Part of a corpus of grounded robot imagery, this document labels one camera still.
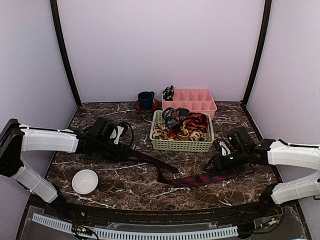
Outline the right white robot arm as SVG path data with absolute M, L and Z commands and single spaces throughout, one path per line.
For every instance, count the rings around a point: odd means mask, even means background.
M 214 141 L 216 154 L 205 170 L 213 174 L 235 174 L 245 165 L 273 166 L 282 180 L 268 185 L 255 205 L 255 213 L 266 217 L 276 206 L 312 197 L 320 199 L 320 146 L 282 139 L 263 138 L 255 142 L 242 127 L 227 140 Z

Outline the red navy striped tie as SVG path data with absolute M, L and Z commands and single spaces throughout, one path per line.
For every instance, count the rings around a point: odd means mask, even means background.
M 134 149 L 129 150 L 130 157 L 135 158 L 136 161 L 152 164 L 156 167 L 157 181 L 162 184 L 170 185 L 175 188 L 191 188 L 204 186 L 209 184 L 216 184 L 222 181 L 230 180 L 238 177 L 240 174 L 226 174 L 226 175 L 214 175 L 211 173 L 202 173 L 198 175 L 191 175 L 176 179 L 167 179 L 162 173 L 162 169 L 168 170 L 173 174 L 178 174 L 179 170 L 161 160 L 158 160 L 152 156 L 146 155 Z

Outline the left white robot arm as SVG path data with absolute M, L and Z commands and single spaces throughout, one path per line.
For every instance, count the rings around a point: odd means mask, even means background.
M 129 147 L 120 143 L 129 129 L 127 122 L 112 123 L 99 117 L 85 129 L 52 129 L 20 123 L 11 118 L 0 133 L 0 174 L 12 178 L 32 194 L 51 204 L 51 210 L 60 218 L 67 218 L 70 206 L 59 188 L 46 180 L 28 164 L 31 157 L 52 157 L 54 153 L 106 153 L 119 155 Z

